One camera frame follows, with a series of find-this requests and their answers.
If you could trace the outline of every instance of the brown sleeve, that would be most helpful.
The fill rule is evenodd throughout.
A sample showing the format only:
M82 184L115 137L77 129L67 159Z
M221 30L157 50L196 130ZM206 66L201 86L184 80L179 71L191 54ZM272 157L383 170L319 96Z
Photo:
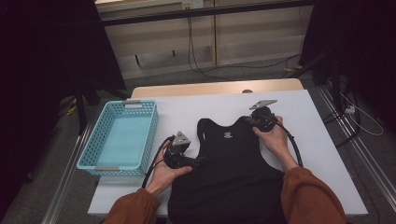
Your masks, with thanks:
M289 224L347 223L337 196L305 168L296 167L285 174L281 200Z
M104 224L154 223L155 213L160 206L157 198L145 189L127 194L116 200Z

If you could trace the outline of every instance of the vest logo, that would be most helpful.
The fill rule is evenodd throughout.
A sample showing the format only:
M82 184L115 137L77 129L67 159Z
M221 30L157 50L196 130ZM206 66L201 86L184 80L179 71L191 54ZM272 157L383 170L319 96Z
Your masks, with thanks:
M224 138L232 138L231 133L224 133Z

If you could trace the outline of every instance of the person's left hand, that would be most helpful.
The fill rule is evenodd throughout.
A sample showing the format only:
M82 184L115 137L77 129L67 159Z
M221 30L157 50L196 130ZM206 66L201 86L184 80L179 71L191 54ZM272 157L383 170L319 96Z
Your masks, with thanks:
M155 196L167 189L178 176L192 171L192 167L190 166L172 169L165 164L163 161L163 151L169 144L170 141L167 141L165 144L163 144L163 148L161 149L157 160L155 161L156 166L154 168L154 174L152 176L151 182L146 187L146 190Z

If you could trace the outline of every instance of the wrist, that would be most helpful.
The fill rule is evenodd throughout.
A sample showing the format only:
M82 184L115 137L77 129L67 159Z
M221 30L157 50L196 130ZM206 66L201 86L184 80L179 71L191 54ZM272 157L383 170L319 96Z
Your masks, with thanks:
M276 149L271 150L271 152L273 152L279 160L282 160L283 158L290 155L289 148L286 145L278 146Z
M154 196L158 196L163 192L163 189L153 183L148 184L146 191Z
M285 173L299 166L297 161L291 156L288 149L280 151L276 157L279 159Z

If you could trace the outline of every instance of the white table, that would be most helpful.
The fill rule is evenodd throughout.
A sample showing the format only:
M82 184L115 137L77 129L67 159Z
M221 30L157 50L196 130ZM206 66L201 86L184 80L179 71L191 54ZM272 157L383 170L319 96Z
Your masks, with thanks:
M196 124L199 119L210 118L219 125L232 125L240 116L251 113L248 110L251 105L260 100L277 99L278 102L269 107L284 118L285 127L294 135L304 167L329 185L338 196L347 215L367 214L361 197L307 91L167 96L150 99L157 101L159 112L150 160L161 142L177 131L182 131L191 140L186 156L196 157L199 150ZM263 144L261 147L262 155L267 162L276 169L281 169L276 157L268 152ZM102 176L88 213L105 216L120 196L139 189L142 180L143 177ZM158 216L167 215L169 194L170 189L161 195L162 204L157 211Z

